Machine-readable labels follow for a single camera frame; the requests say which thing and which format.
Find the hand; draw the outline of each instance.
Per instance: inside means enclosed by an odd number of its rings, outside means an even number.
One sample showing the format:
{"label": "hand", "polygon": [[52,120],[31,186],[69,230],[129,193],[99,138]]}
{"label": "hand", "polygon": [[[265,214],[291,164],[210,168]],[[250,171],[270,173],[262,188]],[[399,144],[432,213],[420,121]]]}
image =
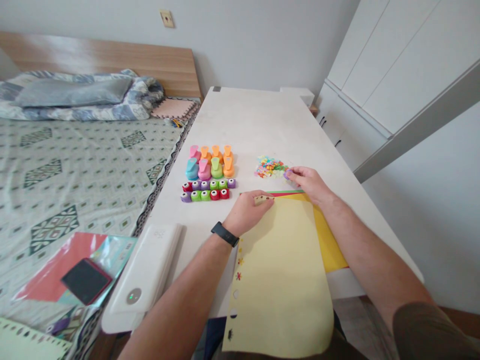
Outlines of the hand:
{"label": "hand", "polygon": [[239,238],[257,225],[274,204],[274,201],[270,199],[255,206],[254,198],[260,195],[273,196],[262,190],[242,193],[222,223],[223,227]]}
{"label": "hand", "polygon": [[290,170],[287,172],[288,178],[301,186],[313,204],[319,205],[333,194],[316,170],[304,166],[294,166]]}

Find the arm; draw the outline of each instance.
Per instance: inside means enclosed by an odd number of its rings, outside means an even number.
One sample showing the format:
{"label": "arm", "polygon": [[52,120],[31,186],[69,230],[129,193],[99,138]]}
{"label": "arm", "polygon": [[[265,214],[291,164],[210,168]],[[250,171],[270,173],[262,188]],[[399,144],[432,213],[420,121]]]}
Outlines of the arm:
{"label": "arm", "polygon": [[[225,229],[240,237],[253,228],[274,203],[255,206],[254,197],[259,195],[269,194],[260,190],[241,194],[223,222]],[[119,359],[190,359],[231,252],[230,244],[212,234],[148,312]]]}
{"label": "arm", "polygon": [[292,167],[289,178],[320,207],[346,262],[392,331],[395,312],[413,302],[435,304],[409,266],[374,234],[308,167]]}

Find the white wardrobe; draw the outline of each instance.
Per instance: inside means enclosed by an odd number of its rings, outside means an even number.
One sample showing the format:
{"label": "white wardrobe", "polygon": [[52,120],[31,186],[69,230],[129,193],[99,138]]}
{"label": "white wardrobe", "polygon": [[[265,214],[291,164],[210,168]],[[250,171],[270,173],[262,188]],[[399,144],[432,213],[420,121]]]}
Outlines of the white wardrobe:
{"label": "white wardrobe", "polygon": [[317,105],[355,170],[480,61],[480,1],[361,0]]}

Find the shirt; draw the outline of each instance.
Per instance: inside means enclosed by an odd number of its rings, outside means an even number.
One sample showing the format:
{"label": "shirt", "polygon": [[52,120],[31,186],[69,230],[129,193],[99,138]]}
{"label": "shirt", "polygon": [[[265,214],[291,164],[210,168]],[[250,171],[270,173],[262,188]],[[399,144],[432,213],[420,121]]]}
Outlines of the shirt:
{"label": "shirt", "polygon": [[[401,360],[480,359],[478,349],[438,307],[414,302],[399,308],[393,316],[393,338]],[[263,354],[221,352],[222,344],[212,360],[273,359]],[[367,359],[348,343],[337,329],[328,349],[308,359]]]}

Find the pillow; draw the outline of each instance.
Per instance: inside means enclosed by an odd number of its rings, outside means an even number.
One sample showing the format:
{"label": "pillow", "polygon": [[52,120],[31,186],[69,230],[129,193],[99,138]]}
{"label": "pillow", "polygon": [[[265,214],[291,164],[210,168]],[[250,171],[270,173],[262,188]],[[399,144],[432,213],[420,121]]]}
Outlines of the pillow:
{"label": "pillow", "polygon": [[131,84],[131,78],[93,83],[40,79],[26,85],[15,99],[15,104],[22,108],[119,104]]}

